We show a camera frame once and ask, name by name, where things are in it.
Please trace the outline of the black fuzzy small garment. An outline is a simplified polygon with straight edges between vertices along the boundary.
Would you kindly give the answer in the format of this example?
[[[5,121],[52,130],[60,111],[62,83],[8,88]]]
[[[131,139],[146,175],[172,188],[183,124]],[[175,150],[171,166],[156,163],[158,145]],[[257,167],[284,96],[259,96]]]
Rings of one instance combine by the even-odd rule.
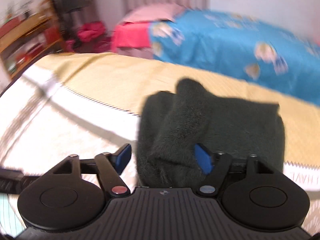
[[[194,186],[205,179],[194,147],[245,159],[250,154],[283,170],[285,129],[275,103],[223,98],[192,79],[174,93],[148,96],[140,116],[137,173],[149,187]]]

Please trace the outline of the yellow bed cover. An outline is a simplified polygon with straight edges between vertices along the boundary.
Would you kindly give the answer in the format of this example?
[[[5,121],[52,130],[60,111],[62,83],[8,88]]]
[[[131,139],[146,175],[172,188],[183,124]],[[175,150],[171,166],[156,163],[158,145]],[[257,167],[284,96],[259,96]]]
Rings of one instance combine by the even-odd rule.
[[[35,64],[74,92],[140,113],[145,98],[175,91],[188,77],[217,95],[278,103],[286,133],[285,161],[319,167],[319,107],[259,85],[206,70],[137,57],[102,54],[50,54]]]

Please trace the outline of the pink pillow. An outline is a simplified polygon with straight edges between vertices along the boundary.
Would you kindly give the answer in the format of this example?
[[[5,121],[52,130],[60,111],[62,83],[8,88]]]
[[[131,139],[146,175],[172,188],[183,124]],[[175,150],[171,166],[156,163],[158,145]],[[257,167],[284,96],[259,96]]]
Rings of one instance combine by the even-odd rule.
[[[171,21],[185,11],[185,7],[176,3],[153,3],[143,5],[129,12],[120,23],[139,23],[153,21]]]

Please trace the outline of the wooden shelf unit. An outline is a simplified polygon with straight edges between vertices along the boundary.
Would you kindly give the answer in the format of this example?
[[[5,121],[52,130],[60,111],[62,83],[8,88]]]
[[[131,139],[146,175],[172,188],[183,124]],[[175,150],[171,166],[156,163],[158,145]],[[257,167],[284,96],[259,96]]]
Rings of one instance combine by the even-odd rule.
[[[49,52],[65,52],[52,0],[43,0],[39,11],[1,37],[1,67],[10,81]]]

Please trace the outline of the blue cartoon print quilt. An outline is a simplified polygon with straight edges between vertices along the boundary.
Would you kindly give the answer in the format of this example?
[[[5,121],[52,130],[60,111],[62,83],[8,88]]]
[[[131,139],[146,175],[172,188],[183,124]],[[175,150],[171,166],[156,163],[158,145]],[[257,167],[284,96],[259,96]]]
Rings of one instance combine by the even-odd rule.
[[[319,104],[319,45],[248,16],[186,10],[149,26],[153,57]]]

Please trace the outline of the red cloth heap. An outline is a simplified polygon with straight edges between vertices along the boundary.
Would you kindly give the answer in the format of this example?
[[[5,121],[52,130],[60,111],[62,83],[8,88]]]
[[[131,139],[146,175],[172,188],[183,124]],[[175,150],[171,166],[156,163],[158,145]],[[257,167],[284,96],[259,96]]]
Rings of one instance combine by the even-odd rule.
[[[90,42],[91,40],[106,33],[107,29],[103,22],[95,21],[83,24],[77,31],[77,36],[81,42]]]

